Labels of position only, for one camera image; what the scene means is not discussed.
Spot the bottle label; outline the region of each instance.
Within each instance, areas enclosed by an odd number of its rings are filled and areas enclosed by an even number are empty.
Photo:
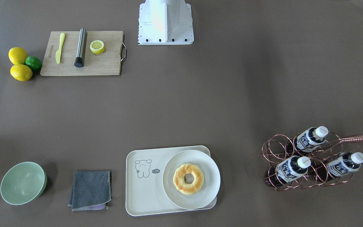
[[[316,143],[314,141],[312,141],[309,137],[309,130],[306,130],[304,132],[302,132],[300,135],[298,135],[297,137],[297,142],[296,142],[296,147],[298,150],[304,151],[304,152],[312,152],[314,151],[316,148],[318,148],[321,143]]]
[[[356,169],[348,168],[348,166],[344,164],[342,156],[337,158],[336,160],[329,162],[327,164],[327,168],[329,172],[336,177],[342,177],[346,174],[356,172],[359,170],[359,168]]]
[[[278,177],[286,182],[294,181],[295,179],[298,179],[301,176],[303,176],[303,174],[299,174],[292,169],[292,166],[291,166],[292,158],[293,157],[290,157],[277,165]]]

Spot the bagel hole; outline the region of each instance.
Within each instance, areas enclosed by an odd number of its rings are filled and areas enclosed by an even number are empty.
[[[191,184],[191,183],[193,183],[193,181],[194,181],[194,177],[193,177],[193,174],[186,174],[185,176],[184,176],[184,182],[186,183],[186,184]]]

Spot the citrus fruit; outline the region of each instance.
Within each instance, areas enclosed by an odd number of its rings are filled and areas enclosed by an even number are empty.
[[[105,44],[100,40],[95,40],[90,43],[90,50],[94,54],[101,54],[105,51]]]
[[[42,62],[35,56],[29,56],[25,60],[25,64],[29,66],[31,70],[38,71],[42,68]]]
[[[33,72],[28,66],[14,65],[10,69],[10,74],[17,80],[26,81],[32,77]]]
[[[14,47],[9,50],[8,56],[14,65],[20,65],[25,63],[27,53],[20,47]]]

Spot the knife handle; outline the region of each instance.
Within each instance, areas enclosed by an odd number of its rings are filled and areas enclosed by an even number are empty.
[[[65,40],[65,33],[61,33],[60,34],[60,46],[59,46],[59,49],[62,49],[62,45],[64,44],[64,40]]]

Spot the black muddler tip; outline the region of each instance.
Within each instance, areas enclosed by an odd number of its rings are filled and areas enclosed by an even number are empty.
[[[82,65],[82,58],[81,57],[75,58],[74,66],[77,67],[77,68],[82,68],[83,65]]]

